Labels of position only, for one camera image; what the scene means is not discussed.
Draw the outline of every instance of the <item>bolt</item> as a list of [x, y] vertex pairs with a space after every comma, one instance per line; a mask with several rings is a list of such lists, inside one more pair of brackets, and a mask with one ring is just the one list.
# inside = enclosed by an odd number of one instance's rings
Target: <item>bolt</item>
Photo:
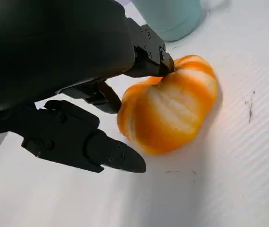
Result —
[[44, 142], [44, 147], [47, 149], [47, 150], [51, 150], [53, 149], [53, 142], [51, 140], [47, 140]]
[[66, 120], [65, 114], [59, 113], [59, 121], [63, 123], [63, 122], [65, 122], [65, 120]]
[[164, 51], [161, 51], [161, 60], [165, 60], [165, 52]]

